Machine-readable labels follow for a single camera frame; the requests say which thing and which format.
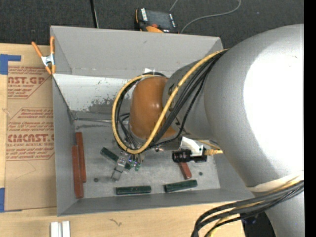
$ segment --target white plastic piece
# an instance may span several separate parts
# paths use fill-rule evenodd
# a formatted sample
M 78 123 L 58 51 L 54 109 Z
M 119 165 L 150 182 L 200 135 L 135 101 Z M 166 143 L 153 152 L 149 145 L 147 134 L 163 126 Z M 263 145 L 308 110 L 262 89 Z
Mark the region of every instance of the white plastic piece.
M 70 222 L 51 222 L 50 237 L 70 237 Z

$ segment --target cardboard sheet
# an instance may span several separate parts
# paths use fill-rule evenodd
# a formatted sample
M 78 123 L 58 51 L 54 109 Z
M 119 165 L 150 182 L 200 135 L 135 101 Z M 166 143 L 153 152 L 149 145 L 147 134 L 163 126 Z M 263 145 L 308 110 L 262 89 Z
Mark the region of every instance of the cardboard sheet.
M 48 46 L 40 46 L 44 55 Z M 31 45 L 0 44 L 8 62 L 4 209 L 56 206 L 52 77 Z

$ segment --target yellow cable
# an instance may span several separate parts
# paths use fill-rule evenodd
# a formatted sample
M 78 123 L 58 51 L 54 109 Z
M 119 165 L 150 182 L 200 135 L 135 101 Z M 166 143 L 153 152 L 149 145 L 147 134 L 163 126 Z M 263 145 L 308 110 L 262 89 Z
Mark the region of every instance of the yellow cable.
M 212 143 L 209 143 L 209 142 L 207 142 L 207 141 L 204 141 L 204 140 L 198 140 L 198 141 L 200 141 L 200 142 L 202 142 L 203 144 L 206 144 L 206 145 L 208 145 L 208 146 L 210 146 L 210 147 L 213 147 L 214 149 L 218 149 L 218 150 L 221 149 L 220 147 L 218 147 L 218 146 L 216 146 L 216 145 L 214 145 L 214 144 L 212 144 Z
M 206 149 L 204 154 L 206 156 L 213 156 L 213 155 L 217 155 L 217 154 L 223 154 L 223 150 L 218 150 L 218 149 Z
M 149 138 L 147 139 L 147 141 L 145 142 L 145 144 L 139 148 L 139 149 L 129 149 L 127 148 L 127 146 L 120 140 L 119 138 L 119 135 L 118 135 L 118 131 L 116 129 L 116 124 L 115 124 L 115 113 L 116 113 L 116 107 L 117 107 L 117 104 L 118 104 L 118 101 L 119 101 L 119 98 L 121 97 L 123 91 L 131 84 L 133 83 L 134 81 L 138 80 L 138 79 L 141 79 L 145 76 L 138 76 L 132 80 L 130 80 L 126 85 L 124 85 L 124 87 L 119 91 L 114 103 L 113 103 L 113 108 L 112 108 L 112 129 L 113 129 L 113 135 L 117 141 L 117 143 L 121 146 L 122 149 L 124 149 L 126 152 L 130 153 L 130 154 L 139 154 L 141 152 L 143 152 L 148 146 L 149 144 L 152 142 L 153 138 L 155 137 L 155 135 L 157 134 L 160 126 L 161 126 L 161 123 L 174 99 L 174 97 L 176 96 L 176 94 L 178 93 L 179 91 L 179 88 L 184 84 L 184 82 L 189 78 L 189 76 L 195 71 L 197 70 L 203 63 L 205 63 L 206 61 L 208 61 L 209 59 L 213 58 L 215 55 L 225 51 L 226 49 L 224 50 L 221 50 L 221 51 L 217 51 L 217 52 L 214 52 L 206 57 L 204 57 L 203 59 L 201 59 L 199 62 L 197 62 L 183 77 L 182 79 L 179 81 L 178 85 L 174 88 L 174 90 L 172 91 L 165 107 L 163 108 L 162 112 L 161 112 L 161 115 L 155 125 L 155 127 L 153 128 L 153 131 L 152 133 L 150 134 Z

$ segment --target black cable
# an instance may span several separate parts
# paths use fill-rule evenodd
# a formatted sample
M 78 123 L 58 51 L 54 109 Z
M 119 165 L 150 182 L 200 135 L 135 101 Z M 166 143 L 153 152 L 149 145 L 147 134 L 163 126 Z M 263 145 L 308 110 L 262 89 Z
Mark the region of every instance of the black cable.
M 166 119 L 164 125 L 162 126 L 162 128 L 160 129 L 160 131 L 157 133 L 157 135 L 155 136 L 155 138 L 153 139 L 153 141 L 151 142 L 150 146 L 146 149 L 151 149 L 153 147 L 156 147 L 158 144 L 155 144 L 155 142 L 159 141 L 160 138 L 165 134 L 165 132 L 167 131 L 167 129 L 171 126 L 172 122 L 174 121 L 174 119 L 176 118 L 177 114 L 179 113 L 179 111 L 181 110 L 181 108 L 183 107 L 183 105 L 186 103 L 187 99 L 190 97 L 190 95 L 192 94 L 192 92 L 196 89 L 196 87 L 198 86 L 198 84 L 205 80 L 206 78 L 206 75 L 209 73 L 209 71 L 211 70 L 211 68 L 213 67 L 215 61 L 217 61 L 223 54 L 225 53 L 224 52 L 221 52 L 219 54 L 217 54 L 216 56 L 212 57 L 211 59 L 209 59 L 208 61 L 206 61 L 205 63 L 203 63 L 201 65 L 201 67 L 193 74 L 193 76 L 191 77 L 191 79 L 188 81 L 187 85 L 184 86 L 184 89 L 183 91 L 181 92 L 181 95 L 179 96 L 178 100 L 177 100 L 177 103 L 175 104 L 173 110 L 170 112 L 168 118 Z M 165 76 L 164 74 L 162 73 L 159 73 L 159 72 L 148 72 L 148 73 L 144 73 L 143 75 L 158 75 L 158 76 Z M 120 111 L 120 107 L 121 107 L 121 104 L 122 104 L 122 101 L 125 97 L 125 94 L 138 82 L 140 81 L 141 79 L 135 81 L 134 83 L 132 83 L 131 85 L 129 85 L 128 88 L 125 89 L 125 91 L 122 93 L 120 99 L 118 100 L 118 105 L 117 105 L 117 109 L 116 109 L 116 126 L 117 126 L 117 122 L 119 122 L 121 124 L 121 121 L 119 119 L 119 111 Z M 192 105 L 196 99 L 196 97 L 198 96 L 198 94 L 200 93 L 201 91 L 201 87 L 202 87 L 202 84 L 200 86 L 200 89 L 197 91 L 193 101 L 191 102 L 189 108 L 188 108 L 188 111 L 186 112 L 185 114 L 185 118 L 183 118 L 183 121 L 182 121 L 182 126 L 181 126 L 181 129 L 180 131 L 178 132 L 177 136 L 172 138 L 171 140 L 168 140 L 168 141 L 164 141 L 164 142 L 161 142 L 159 143 L 159 145 L 161 144 L 166 144 L 166 143 L 169 143 L 173 140 L 175 140 L 177 137 L 180 136 L 182 130 L 184 129 L 184 123 L 187 119 L 187 116 L 189 114 L 189 111 L 190 109 L 192 108 Z M 129 134 L 129 131 L 126 130 L 126 128 L 122 128 L 123 131 L 124 131 L 124 134 L 127 138 L 129 138 L 129 143 L 130 143 L 130 138 L 132 138 L 132 135 Z
M 292 187 L 290 187 L 291 189 L 295 188 L 295 187 L 301 187 L 304 186 L 304 181 L 300 181 L 297 184 L 293 185 Z M 263 200 L 273 200 L 275 198 L 278 198 L 286 193 L 289 192 L 289 188 L 285 188 L 283 190 L 280 191 L 276 191 L 267 195 L 263 195 L 263 196 L 259 196 L 259 197 L 254 197 L 254 198 L 249 198 L 249 199 L 245 199 L 245 200 L 241 200 L 241 201 L 237 201 L 237 202 L 232 202 L 232 203 L 228 203 L 228 204 L 224 204 L 221 206 L 218 206 L 216 208 L 213 208 L 211 210 L 208 210 L 207 212 L 203 213 L 201 216 L 199 216 L 199 218 L 197 219 L 195 226 L 198 225 L 204 218 L 210 216 L 213 213 L 217 213 L 219 211 L 222 210 L 226 210 L 226 209 L 230 209 L 233 207 L 240 207 L 240 206 L 244 206 L 247 204 L 252 204 L 252 203 L 257 203 Z
M 99 23 L 98 23 L 98 19 L 97 19 L 97 15 L 96 15 L 95 9 L 94 9 L 93 0 L 90 0 L 90 7 L 91 7 L 91 12 L 92 12 L 94 28 L 99 28 Z
M 216 56 L 214 56 L 212 59 L 208 60 L 208 62 L 205 62 L 203 65 L 203 68 L 200 68 L 191 78 L 191 80 L 189 81 L 189 83 L 185 86 L 185 89 L 182 91 L 181 95 L 179 96 L 176 104 L 174 105 L 172 111 L 170 112 L 170 114 L 168 115 L 168 118 L 166 119 L 166 121 L 164 122 L 162 128 L 159 130 L 159 132 L 157 133 L 157 135 L 154 137 L 153 141 L 151 142 L 150 148 L 154 147 L 154 145 L 157 145 L 156 142 L 159 141 L 162 136 L 165 134 L 165 132 L 168 130 L 168 128 L 171 126 L 172 122 L 175 120 L 176 116 L 178 115 L 178 113 L 180 112 L 181 108 L 183 107 L 183 105 L 185 104 L 185 102 L 187 101 L 187 99 L 190 97 L 190 95 L 192 94 L 192 92 L 195 90 L 195 88 L 197 87 L 197 85 L 200 83 L 200 81 L 206 78 L 207 74 L 210 72 L 210 70 L 213 68 L 214 64 L 216 63 L 216 61 L 225 53 L 221 52 L 219 54 L 217 54 Z M 206 71 L 202 74 L 202 76 L 200 76 L 197 80 L 196 78 L 200 75 L 200 73 L 202 73 L 202 71 L 206 69 Z
M 300 194 L 303 190 L 304 190 L 304 181 L 301 181 L 301 182 L 298 182 L 297 184 L 295 184 L 295 185 L 293 185 L 293 186 L 291 186 L 289 188 L 285 188 L 285 189 L 283 189 L 283 190 L 281 190 L 279 192 L 273 193 L 273 195 L 274 195 L 273 197 L 271 196 L 272 194 L 269 194 L 269 195 L 266 195 L 266 196 L 261 196 L 261 197 L 256 197 L 256 198 L 243 200 L 239 204 L 238 204 L 238 202 L 235 202 L 235 203 L 230 203 L 230 204 L 227 204 L 227 205 L 224 205 L 224 206 L 219 206 L 217 208 L 209 210 L 206 213 L 209 213 L 210 211 L 213 211 L 213 213 L 216 213 L 216 212 L 219 212 L 221 210 L 229 209 L 231 207 L 235 207 L 236 206 L 235 209 L 232 209 L 232 210 L 230 210 L 228 212 L 224 212 L 224 213 L 221 213 L 221 214 L 214 215 L 214 216 L 212 216 L 212 217 L 210 217 L 210 218 L 208 218 L 208 219 L 206 219 L 204 221 L 201 221 L 201 217 L 204 214 L 201 215 L 199 217 L 199 219 L 197 220 L 196 224 L 195 224 L 195 228 L 194 228 L 191 236 L 192 237 L 198 237 L 199 230 L 202 229 L 205 225 L 213 222 L 214 220 L 221 219 L 221 218 L 224 218 L 224 217 L 227 217 L 227 216 L 232 216 L 232 215 L 235 215 L 235 214 L 240 214 L 241 219 L 257 215 L 258 213 L 264 212 L 264 211 L 272 208 L 273 206 L 279 204 L 280 202 L 283 202 L 283 201 L 286 201 L 288 199 L 291 199 L 292 197 Z M 259 200 L 259 201 L 263 200 L 263 202 L 261 202 L 260 204 L 253 205 L 253 206 L 240 208 L 241 206 L 252 204 L 252 203 L 254 203 L 254 201 L 256 202 L 257 200 Z
M 191 108 L 192 108 L 192 106 L 193 106 L 193 104 L 194 104 L 194 102 L 195 102 L 195 100 L 196 100 L 198 94 L 199 94 L 200 91 L 202 90 L 202 87 L 203 87 L 203 84 L 204 84 L 204 82 L 205 82 L 205 79 L 206 79 L 206 77 L 203 78 L 203 81 L 202 81 L 201 85 L 199 86 L 199 88 L 198 88 L 198 90 L 197 90 L 197 92 L 196 92 L 194 98 L 192 99 L 192 101 L 191 101 L 191 103 L 190 103 L 190 105 L 189 105 L 189 107 L 188 107 L 188 109 L 187 109 L 187 111 L 186 111 L 186 113 L 185 113 L 185 115 L 184 115 L 184 117 L 183 117 L 182 124 L 181 124 L 181 127 L 180 127 L 179 131 L 178 131 L 178 134 L 177 134 L 174 138 L 172 138 L 172 139 L 169 139 L 169 140 L 167 140 L 167 141 L 163 141 L 163 142 L 160 142 L 160 143 L 157 143 L 157 144 L 154 144 L 154 145 L 149 146 L 147 150 L 149 150 L 149 149 L 151 149 L 151 148 L 154 148 L 154 147 L 157 147 L 157 146 L 160 146 L 160 145 L 163 145 L 163 144 L 167 144 L 167 143 L 169 143 L 169 142 L 172 142 L 172 141 L 174 141 L 175 139 L 177 139 L 177 138 L 180 136 L 180 134 L 182 133 L 182 130 L 183 130 L 183 128 L 184 128 L 184 124 L 185 124 L 185 122 L 186 122 L 186 120 L 187 120 L 187 117 L 188 117 L 188 115 L 189 115 L 189 112 L 190 112 L 190 110 L 191 110 Z
M 208 237 L 208 235 L 209 235 L 209 234 L 211 233 L 211 231 L 213 231 L 214 229 L 216 229 L 216 228 L 218 228 L 218 227 L 221 227 L 221 226 L 223 226 L 223 225 L 225 225 L 225 224 L 227 224 L 227 223 L 235 222 L 235 221 L 237 221 L 237 220 L 241 220 L 241 217 L 236 217 L 236 218 L 234 218 L 234 219 L 229 219 L 229 220 L 226 220 L 226 221 L 224 221 L 224 222 L 222 222 L 222 223 L 217 224 L 216 226 L 212 227 L 212 228 L 204 235 L 204 237 Z
M 147 72 L 147 73 L 143 73 L 142 75 L 143 75 L 143 76 L 144 76 L 144 75 L 154 75 L 154 76 L 166 77 L 164 74 L 162 74 L 162 73 L 160 73 L 160 72 L 154 72 L 154 71 L 152 71 L 152 72 Z

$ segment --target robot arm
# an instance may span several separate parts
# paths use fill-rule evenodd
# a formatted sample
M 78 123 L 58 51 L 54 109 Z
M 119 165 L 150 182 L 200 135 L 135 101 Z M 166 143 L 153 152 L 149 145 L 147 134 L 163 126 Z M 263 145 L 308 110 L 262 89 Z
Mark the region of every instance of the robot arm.
M 137 145 L 122 148 L 139 154 L 183 133 L 214 141 L 246 186 L 254 187 L 255 196 L 261 194 L 258 187 L 268 184 L 269 189 L 271 183 L 301 175 L 303 30 L 304 25 L 270 30 L 181 68 L 169 79 L 143 79 L 148 85 L 136 86 L 131 105 L 130 129 Z M 192 68 L 205 74 L 195 77 L 198 69 Z M 191 90 L 189 83 L 196 87 Z M 147 107 L 139 109 L 140 102 Z M 138 127 L 138 119 L 150 113 L 152 117 Z M 304 192 L 269 209 L 267 215 L 277 237 L 305 236 Z

